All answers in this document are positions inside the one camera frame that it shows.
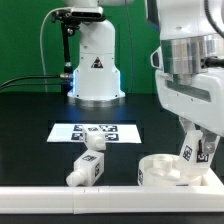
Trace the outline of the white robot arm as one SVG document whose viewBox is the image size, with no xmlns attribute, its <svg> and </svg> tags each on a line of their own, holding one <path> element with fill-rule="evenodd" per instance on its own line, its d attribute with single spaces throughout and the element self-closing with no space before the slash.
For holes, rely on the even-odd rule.
<svg viewBox="0 0 224 224">
<path fill-rule="evenodd" d="M 64 0 L 81 30 L 79 65 L 69 97 L 86 105 L 124 97 L 114 62 L 115 29 L 105 6 L 134 0 Z M 199 126 L 202 152 L 224 136 L 224 0 L 145 0 L 146 18 L 160 31 L 151 54 L 162 106 L 186 127 Z"/>
</svg>

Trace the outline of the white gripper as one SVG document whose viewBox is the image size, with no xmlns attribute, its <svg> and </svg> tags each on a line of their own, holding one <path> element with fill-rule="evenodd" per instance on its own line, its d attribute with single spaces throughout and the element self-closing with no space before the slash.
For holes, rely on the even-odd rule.
<svg viewBox="0 0 224 224">
<path fill-rule="evenodd" d="M 197 74 L 190 85 L 174 83 L 162 71 L 155 78 L 162 107 L 180 116 L 185 135 L 196 132 L 195 124 L 202 127 L 201 151 L 213 154 L 220 136 L 224 137 L 224 72 Z"/>
</svg>

